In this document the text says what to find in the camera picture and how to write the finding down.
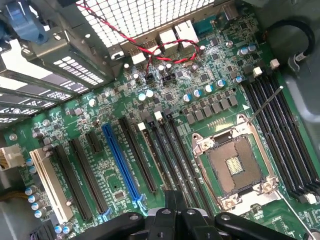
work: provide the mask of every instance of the green circuit board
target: green circuit board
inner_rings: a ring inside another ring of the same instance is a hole
[[[144,116],[146,116],[146,114],[148,115],[149,113],[149,115],[153,116],[156,111],[170,109],[174,124],[178,129],[190,159],[193,159],[192,134],[198,133],[203,137],[212,136],[217,132],[234,126],[236,124],[237,115],[243,114],[248,117],[253,115],[253,110],[246,97],[244,88],[240,84],[234,84],[231,76],[232,74],[243,76],[243,66],[246,65],[254,65],[261,61],[268,65],[274,57],[267,43],[257,45],[257,51],[254,53],[254,56],[253,54],[250,54],[247,57],[240,57],[237,55],[238,50],[242,46],[257,42],[255,33],[259,30],[259,23],[251,9],[244,8],[242,11],[242,17],[236,22],[233,22],[222,32],[212,25],[215,16],[194,24],[196,32],[199,33],[199,45],[205,46],[204,54],[198,56],[196,61],[194,61],[194,64],[198,66],[198,69],[195,72],[191,72],[190,66],[183,66],[182,64],[173,65],[171,71],[176,74],[176,80],[175,82],[171,82],[164,86],[161,80],[162,76],[158,73],[158,66],[161,63],[154,60],[149,69],[149,72],[155,76],[153,84],[147,84],[144,80],[145,66],[133,67],[130,71],[124,70],[113,83],[102,86],[77,99],[70,100],[53,109],[38,114],[7,130],[5,139],[8,145],[12,146],[18,144],[26,159],[30,157],[30,151],[41,147],[38,140],[32,138],[35,129],[38,129],[40,132],[43,132],[46,137],[50,138],[54,146],[63,145],[68,159],[76,172],[78,177],[77,180],[83,186],[82,191],[93,213],[92,220],[84,221],[77,208],[72,208],[74,217],[71,222],[74,223],[74,231],[70,237],[82,233],[89,227],[101,224],[104,219],[95,208],[95,203],[90,195],[90,191],[84,183],[84,176],[78,171],[80,165],[68,145],[69,140],[75,138],[80,140],[85,155],[90,162],[91,169],[93,170],[98,185],[103,193],[104,199],[106,200],[108,207],[112,209],[112,213],[108,216],[112,219],[122,213],[130,211],[146,214],[148,209],[162,207],[165,203],[162,176],[159,174],[142,133],[137,130],[137,124],[145,120]],[[227,41],[232,41],[233,47],[228,48],[226,46]],[[140,76],[139,82],[133,79],[133,74],[135,73],[138,73]],[[217,88],[216,82],[221,79],[226,80],[226,86]],[[284,84],[279,73],[277,74],[277,80],[280,84]],[[209,84],[213,86],[213,91],[212,93],[205,93],[204,87]],[[154,96],[152,98],[147,98],[144,101],[140,101],[138,99],[139,94],[146,93],[146,90],[152,90]],[[194,90],[200,90],[202,92],[199,98],[192,96]],[[320,166],[315,151],[308,139],[308,135],[300,120],[299,114],[295,109],[289,91],[285,88],[283,93],[291,112],[296,117],[297,122],[299,122],[299,130],[313,164],[316,170],[320,172]],[[185,94],[190,94],[192,96],[189,103],[186,103],[183,100]],[[231,106],[219,113],[212,114],[209,117],[203,117],[202,120],[195,119],[195,123],[192,124],[187,120],[187,114],[194,113],[195,111],[208,106],[210,101],[218,102],[220,99],[226,99],[230,96],[235,96],[237,101],[235,106]],[[89,105],[90,100],[95,101],[94,106]],[[81,113],[79,115],[73,114],[74,110],[77,109],[80,109]],[[118,119],[121,117],[126,117],[128,120],[139,147],[144,153],[147,165],[157,186],[156,192],[150,193],[148,191],[136,159],[119,126]],[[44,120],[49,120],[49,126],[43,125]],[[98,126],[93,126],[93,121],[95,120],[100,122]],[[144,206],[144,212],[133,203],[124,178],[121,176],[111,149],[106,142],[101,128],[101,125],[106,123],[111,124],[137,189],[140,194],[143,194],[141,202]],[[258,133],[260,133],[260,141],[267,146],[256,120],[254,121],[254,125]],[[97,135],[103,148],[101,153],[92,153],[84,135],[89,131],[94,131]],[[17,141],[9,140],[9,135],[12,133],[17,135]],[[263,175],[266,176],[268,171],[262,160],[257,143],[252,138],[249,138],[249,142],[255,159],[260,165]],[[266,147],[265,151],[271,159],[270,161],[276,175],[279,176],[270,150]],[[175,157],[172,152],[169,154],[171,158]],[[160,160],[165,161],[163,154],[160,155]],[[206,155],[202,155],[200,160],[206,170],[216,196],[222,196],[223,191],[209,163],[209,159]],[[66,187],[66,182],[58,164],[54,160],[52,160],[52,164],[61,185],[64,186],[63,189],[66,197],[70,198],[71,192]],[[34,179],[28,170],[27,166],[21,167],[20,169],[26,186],[30,186],[34,183]],[[216,202],[210,197],[209,190],[205,185],[200,172],[197,171],[196,174],[199,177],[201,188],[204,190],[204,194],[212,212],[214,214],[219,213],[221,210],[219,210]],[[301,204],[295,199],[290,198],[280,177],[278,188],[310,229],[318,229],[320,227],[319,202],[312,205],[308,203]],[[124,193],[124,195],[122,199],[117,200],[115,195],[119,192]],[[257,206],[243,216],[296,239],[303,239],[303,235],[306,232],[283,200],[276,200],[264,206]]]

